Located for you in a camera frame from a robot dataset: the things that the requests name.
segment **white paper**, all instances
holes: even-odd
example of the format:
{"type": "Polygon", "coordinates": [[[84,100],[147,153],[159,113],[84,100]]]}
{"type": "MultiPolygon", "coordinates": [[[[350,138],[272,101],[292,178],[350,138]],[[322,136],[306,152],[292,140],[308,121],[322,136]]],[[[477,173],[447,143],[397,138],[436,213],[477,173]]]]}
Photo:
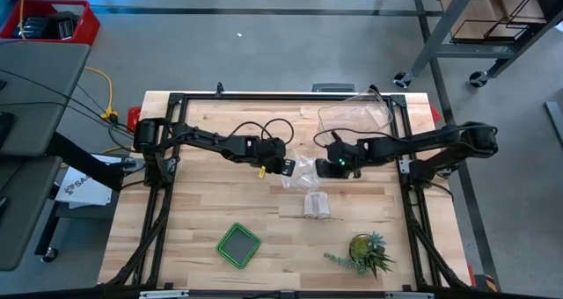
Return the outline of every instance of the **white paper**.
{"type": "MultiPolygon", "coordinates": [[[[106,163],[119,163],[121,161],[119,157],[92,156],[106,163]]],[[[112,189],[69,167],[55,200],[69,202],[69,208],[85,205],[105,206],[112,200],[112,189]]]]}

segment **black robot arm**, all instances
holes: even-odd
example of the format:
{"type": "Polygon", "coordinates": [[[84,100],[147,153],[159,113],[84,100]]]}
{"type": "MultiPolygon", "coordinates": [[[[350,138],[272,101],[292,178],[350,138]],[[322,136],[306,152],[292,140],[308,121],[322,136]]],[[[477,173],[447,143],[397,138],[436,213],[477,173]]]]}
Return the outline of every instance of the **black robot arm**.
{"type": "Polygon", "coordinates": [[[146,186],[152,186],[158,181],[161,184],[170,181],[171,170],[175,168],[179,158],[163,159],[163,154],[175,145],[190,145],[214,151],[233,163],[246,163],[266,173],[291,176],[295,167],[295,161],[284,158],[285,143],[277,137],[262,139],[253,135],[220,136],[190,127],[184,122],[171,123],[161,118],[144,119],[137,123],[133,146],[145,159],[146,186]],[[159,142],[161,128],[169,128],[172,137],[159,142]]]}
{"type": "Polygon", "coordinates": [[[436,172],[455,169],[467,157],[486,158],[498,151],[497,128],[484,123],[467,122],[461,126],[443,128],[407,137],[371,137],[358,139],[356,145],[343,142],[335,131],[335,142],[325,146],[327,158],[315,161],[321,178],[348,179],[350,173],[360,178],[361,168],[380,166],[406,154],[445,148],[428,160],[413,160],[409,164],[413,185],[428,183],[436,172]]]}

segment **plastic bag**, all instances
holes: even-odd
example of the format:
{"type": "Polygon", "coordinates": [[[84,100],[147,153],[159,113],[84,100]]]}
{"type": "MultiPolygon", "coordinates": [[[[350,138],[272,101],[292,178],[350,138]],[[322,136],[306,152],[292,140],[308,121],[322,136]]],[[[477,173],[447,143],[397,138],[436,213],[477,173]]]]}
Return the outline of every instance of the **plastic bag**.
{"type": "Polygon", "coordinates": [[[309,158],[293,151],[293,160],[296,161],[296,167],[291,177],[281,177],[283,188],[290,192],[311,193],[317,191],[320,186],[320,178],[317,176],[315,168],[315,159],[309,158]]]}

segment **gray desk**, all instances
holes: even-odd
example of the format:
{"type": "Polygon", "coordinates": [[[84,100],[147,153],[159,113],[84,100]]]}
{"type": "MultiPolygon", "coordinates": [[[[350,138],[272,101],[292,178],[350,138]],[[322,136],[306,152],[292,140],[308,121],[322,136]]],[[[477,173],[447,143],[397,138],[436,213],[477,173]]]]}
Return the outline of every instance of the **gray desk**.
{"type": "Polygon", "coordinates": [[[59,157],[2,157],[0,187],[18,172],[0,193],[8,198],[0,217],[0,271],[19,265],[60,166],[59,157]]]}
{"type": "MultiPolygon", "coordinates": [[[[0,69],[27,77],[70,97],[89,53],[90,47],[84,44],[7,43],[0,45],[0,69]]],[[[61,120],[64,106],[2,104],[47,101],[67,105],[68,99],[1,71],[0,79],[8,82],[0,91],[0,111],[14,113],[17,120],[0,154],[42,156],[61,120]]]]}

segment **clear plastic container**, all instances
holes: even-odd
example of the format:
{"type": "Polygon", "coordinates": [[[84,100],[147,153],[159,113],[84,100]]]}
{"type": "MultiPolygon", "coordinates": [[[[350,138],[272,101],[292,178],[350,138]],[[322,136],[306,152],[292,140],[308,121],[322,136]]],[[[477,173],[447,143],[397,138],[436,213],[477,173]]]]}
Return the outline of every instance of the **clear plastic container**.
{"type": "MultiPolygon", "coordinates": [[[[387,127],[392,118],[381,95],[373,89],[367,89],[337,105],[318,109],[318,133],[333,128],[348,128],[361,134],[347,130],[335,132],[342,141],[354,144],[358,138],[379,136],[369,132],[387,127]]],[[[330,132],[326,132],[319,135],[317,141],[321,145],[328,145],[335,140],[330,132]]]]}

